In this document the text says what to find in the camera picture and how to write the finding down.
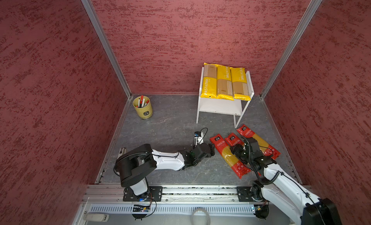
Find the yellow pasta bag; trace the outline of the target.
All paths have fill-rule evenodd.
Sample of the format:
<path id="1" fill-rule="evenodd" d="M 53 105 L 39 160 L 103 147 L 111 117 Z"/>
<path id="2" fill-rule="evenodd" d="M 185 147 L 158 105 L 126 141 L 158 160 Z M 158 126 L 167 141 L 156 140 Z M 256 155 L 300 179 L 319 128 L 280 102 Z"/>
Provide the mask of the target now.
<path id="1" fill-rule="evenodd" d="M 202 98 L 217 98 L 217 67 L 204 63 Z"/>
<path id="2" fill-rule="evenodd" d="M 217 64 L 217 99 L 233 101 L 232 79 L 229 66 Z"/>
<path id="3" fill-rule="evenodd" d="M 233 98 L 242 101 L 250 101 L 250 93 L 247 85 L 246 72 L 244 68 L 230 67 Z"/>

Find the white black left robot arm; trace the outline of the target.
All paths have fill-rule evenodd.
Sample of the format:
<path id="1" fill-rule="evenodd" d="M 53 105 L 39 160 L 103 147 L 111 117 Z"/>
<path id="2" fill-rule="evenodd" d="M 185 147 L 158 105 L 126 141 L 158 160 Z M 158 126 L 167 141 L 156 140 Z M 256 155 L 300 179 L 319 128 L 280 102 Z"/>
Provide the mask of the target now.
<path id="1" fill-rule="evenodd" d="M 196 166 L 205 158 L 215 155 L 213 144 L 201 143 L 192 150 L 176 153 L 160 152 L 144 144 L 119 156 L 114 165 L 114 173 L 120 177 L 123 188 L 130 189 L 135 196 L 150 194 L 146 177 L 156 170 L 181 171 Z"/>

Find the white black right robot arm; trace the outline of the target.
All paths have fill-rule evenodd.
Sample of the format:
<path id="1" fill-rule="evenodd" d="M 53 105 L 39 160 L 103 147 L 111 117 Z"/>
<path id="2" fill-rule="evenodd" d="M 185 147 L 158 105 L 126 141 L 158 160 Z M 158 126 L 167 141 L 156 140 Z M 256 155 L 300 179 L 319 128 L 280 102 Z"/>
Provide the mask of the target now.
<path id="1" fill-rule="evenodd" d="M 255 202 L 271 202 L 296 225 L 340 225 L 335 204 L 321 199 L 290 177 L 275 160 L 265 156 L 257 140 L 244 138 L 244 144 L 231 147 L 246 167 L 255 173 L 248 193 Z"/>

